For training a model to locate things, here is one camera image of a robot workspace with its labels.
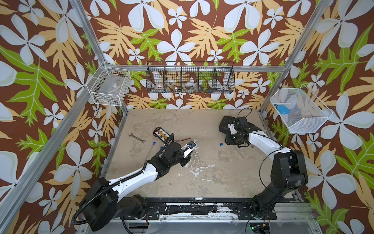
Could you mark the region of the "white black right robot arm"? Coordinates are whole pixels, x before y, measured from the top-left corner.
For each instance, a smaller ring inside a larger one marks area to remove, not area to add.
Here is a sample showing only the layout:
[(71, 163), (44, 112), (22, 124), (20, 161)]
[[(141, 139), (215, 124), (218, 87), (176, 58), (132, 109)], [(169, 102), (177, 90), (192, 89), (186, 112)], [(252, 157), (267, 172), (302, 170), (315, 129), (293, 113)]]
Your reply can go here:
[(227, 145), (237, 145), (239, 148), (255, 146), (266, 154), (265, 159), (272, 160), (271, 182), (253, 198), (250, 205), (253, 217), (266, 216), (285, 195), (308, 183), (305, 157), (301, 151), (280, 145), (256, 126), (240, 128), (227, 124), (219, 126), (219, 131), (226, 135)]

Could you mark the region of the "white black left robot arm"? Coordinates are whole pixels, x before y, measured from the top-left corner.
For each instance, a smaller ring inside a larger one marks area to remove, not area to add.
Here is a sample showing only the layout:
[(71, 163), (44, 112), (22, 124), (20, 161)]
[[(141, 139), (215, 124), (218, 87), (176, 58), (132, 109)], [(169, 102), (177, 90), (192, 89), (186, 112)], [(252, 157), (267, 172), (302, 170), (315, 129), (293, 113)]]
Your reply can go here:
[(71, 223), (88, 224), (95, 232), (117, 217), (143, 218), (148, 206), (145, 199), (140, 195), (130, 198), (127, 195), (165, 176), (171, 167), (177, 164), (185, 166), (196, 146), (193, 140), (185, 146), (171, 141), (145, 161), (142, 168), (116, 179), (99, 178), (80, 203)]

